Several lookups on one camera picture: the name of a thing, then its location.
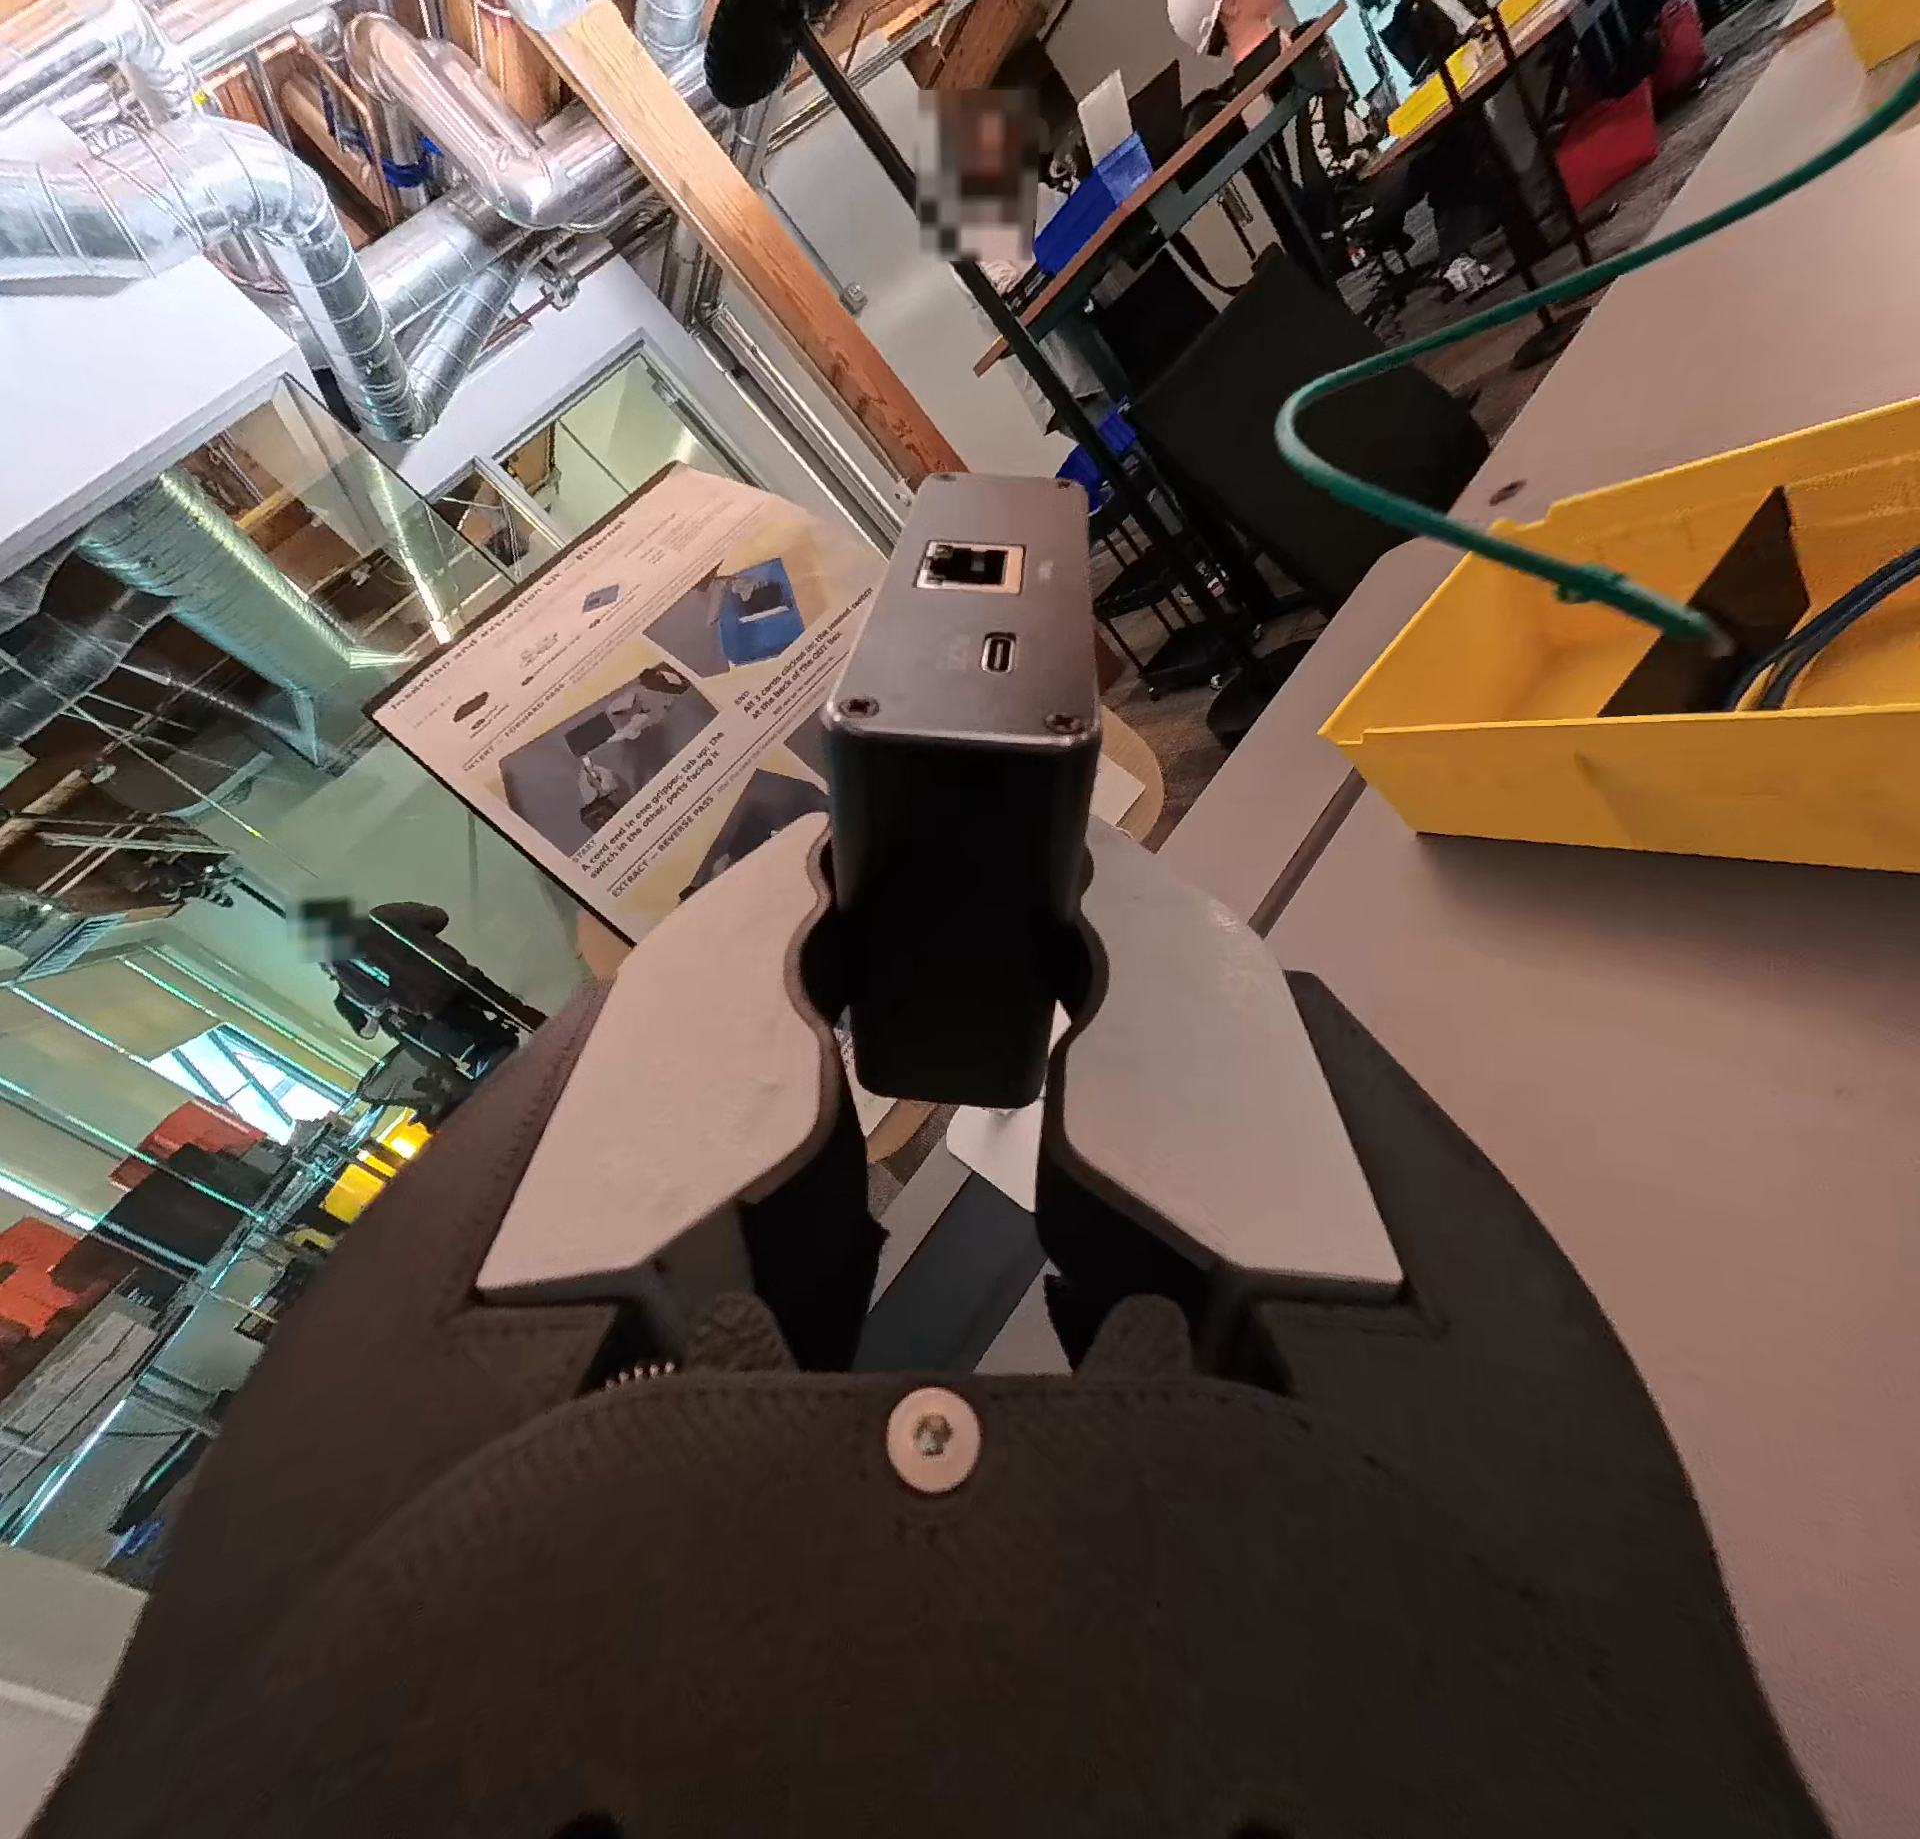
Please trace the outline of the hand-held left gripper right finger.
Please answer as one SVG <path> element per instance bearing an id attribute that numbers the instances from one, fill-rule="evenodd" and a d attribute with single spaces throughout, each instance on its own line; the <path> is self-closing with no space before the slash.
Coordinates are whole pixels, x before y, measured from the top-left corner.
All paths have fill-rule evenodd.
<path id="1" fill-rule="evenodd" d="M 1035 1218 L 1078 1368 L 1126 1299 L 1231 1361 L 1266 1303 L 1382 1308 L 1400 1261 L 1293 990 L 1230 909 L 1093 819 L 1086 988 L 1047 1064 Z"/>

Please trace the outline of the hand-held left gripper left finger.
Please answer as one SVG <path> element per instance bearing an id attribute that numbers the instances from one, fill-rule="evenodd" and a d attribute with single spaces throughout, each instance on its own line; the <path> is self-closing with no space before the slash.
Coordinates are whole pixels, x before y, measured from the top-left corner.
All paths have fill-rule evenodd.
<path id="1" fill-rule="evenodd" d="M 680 1357 L 756 1298 L 807 1372 L 848 1372 L 882 1234 L 833 1022 L 806 970 L 833 933 L 803 816 L 619 964 L 475 1274 L 488 1306 L 613 1306 Z"/>

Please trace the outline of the black network switch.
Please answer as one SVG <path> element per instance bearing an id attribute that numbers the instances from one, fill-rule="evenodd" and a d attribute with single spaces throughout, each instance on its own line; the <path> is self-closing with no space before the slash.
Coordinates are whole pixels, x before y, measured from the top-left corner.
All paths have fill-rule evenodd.
<path id="1" fill-rule="evenodd" d="M 924 482 L 823 724 L 861 1085 L 1030 1104 L 1101 736 L 1082 487 Z"/>

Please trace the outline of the printed instruction sheet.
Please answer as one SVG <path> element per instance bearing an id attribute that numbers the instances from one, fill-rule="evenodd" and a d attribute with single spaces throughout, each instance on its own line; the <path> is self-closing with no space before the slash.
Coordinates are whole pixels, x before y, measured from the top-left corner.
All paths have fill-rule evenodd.
<path id="1" fill-rule="evenodd" d="M 366 714 L 640 941 L 825 813 L 823 707 L 882 571 L 838 516 L 671 463 Z"/>

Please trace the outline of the wooden beam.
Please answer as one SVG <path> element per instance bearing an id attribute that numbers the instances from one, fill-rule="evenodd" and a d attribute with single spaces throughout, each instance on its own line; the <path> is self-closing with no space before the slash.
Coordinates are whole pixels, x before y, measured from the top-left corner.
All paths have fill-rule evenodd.
<path id="1" fill-rule="evenodd" d="M 540 33 L 537 44 L 900 480 L 919 484 L 968 470 L 613 2 L 590 2 L 575 21 Z"/>

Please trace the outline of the blue storage bin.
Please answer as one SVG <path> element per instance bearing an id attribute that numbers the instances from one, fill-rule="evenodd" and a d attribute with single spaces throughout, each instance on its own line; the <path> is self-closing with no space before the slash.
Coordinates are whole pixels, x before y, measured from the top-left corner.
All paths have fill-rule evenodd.
<path id="1" fill-rule="evenodd" d="M 1058 277 L 1104 223 L 1151 181 L 1153 171 L 1154 164 L 1139 133 L 1129 133 L 1093 166 L 1064 197 L 1062 207 L 1039 225 L 1033 244 L 1036 267 L 1045 274 Z"/>

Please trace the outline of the red storage crate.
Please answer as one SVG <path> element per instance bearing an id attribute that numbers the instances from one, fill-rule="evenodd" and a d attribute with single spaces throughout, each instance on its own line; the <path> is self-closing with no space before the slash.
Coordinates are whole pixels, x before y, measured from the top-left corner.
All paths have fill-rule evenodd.
<path id="1" fill-rule="evenodd" d="M 1659 155 L 1650 78 L 1616 98 L 1600 98 L 1563 127 L 1553 164 L 1574 214 L 1585 214 Z"/>

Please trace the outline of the black stand with round disc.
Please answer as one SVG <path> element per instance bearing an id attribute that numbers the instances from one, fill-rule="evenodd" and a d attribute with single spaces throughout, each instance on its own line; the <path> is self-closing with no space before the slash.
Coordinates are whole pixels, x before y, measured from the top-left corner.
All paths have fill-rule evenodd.
<path id="1" fill-rule="evenodd" d="M 917 210 L 915 164 L 887 136 L 859 97 L 851 75 L 838 70 L 815 35 L 814 27 L 833 2 L 838 0 L 719 0 L 706 31 L 706 89 L 724 105 L 752 105 L 776 94 L 784 87 L 793 63 L 803 60 L 823 87 L 828 104 L 848 120 L 859 143 L 873 157 L 905 208 Z M 973 257 L 955 256 L 950 270 L 983 312 L 996 336 L 1035 377 L 1058 420 L 1067 425 L 1069 436 L 1093 460 L 1099 477 L 1111 484 L 1115 502 L 1139 524 L 1151 556 L 1167 564 L 1178 577 L 1193 606 L 1211 626 L 1212 636 L 1227 651 L 1231 676 L 1223 683 L 1209 714 L 1215 736 L 1225 736 L 1231 694 L 1238 696 L 1238 713 L 1244 720 L 1260 717 L 1277 690 L 1277 680 L 1269 663 L 1260 658 L 1255 643 L 1246 636 L 1240 616 L 1225 611 L 1209 588 L 1198 561 L 1199 554 L 1211 554 L 1205 541 L 1193 532 L 1180 532 L 1154 506 L 1153 491 L 1105 445 L 1093 417 L 1083 411 L 1067 381 L 1044 356 L 1040 344 L 991 288 L 986 268 Z"/>

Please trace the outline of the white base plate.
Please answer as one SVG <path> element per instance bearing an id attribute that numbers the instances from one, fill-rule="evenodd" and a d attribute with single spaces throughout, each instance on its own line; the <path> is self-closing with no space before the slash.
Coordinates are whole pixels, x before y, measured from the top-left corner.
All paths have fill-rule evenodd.
<path id="1" fill-rule="evenodd" d="M 1033 1212 L 1036 1202 L 1044 1102 L 1026 1106 L 958 1106 L 944 1134 L 947 1153 L 968 1175 Z"/>

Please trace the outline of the silver ventilation duct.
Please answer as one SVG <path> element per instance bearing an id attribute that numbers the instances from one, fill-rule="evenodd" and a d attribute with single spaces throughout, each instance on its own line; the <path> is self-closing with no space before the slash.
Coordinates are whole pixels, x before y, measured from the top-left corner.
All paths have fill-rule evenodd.
<path id="1" fill-rule="evenodd" d="M 638 171 L 587 105 L 520 120 L 460 45 L 346 0 L 36 0 L 3 19 L 3 125 L 94 104 L 118 78 L 133 123 L 70 164 L 3 161 L 3 288 L 129 286 L 241 250 L 266 305 L 329 373 L 351 425 L 410 445 L 445 411 L 544 247 L 615 225 Z M 498 0 L 515 28 L 574 27 L 599 0 Z M 713 120 L 695 38 L 706 0 L 635 0 L 635 38 Z M 323 28 L 323 75 L 375 128 L 419 137 L 425 173 L 371 149 L 398 195 L 452 192 L 373 244 L 366 265 L 323 177 L 269 128 L 213 112 L 248 57 Z"/>

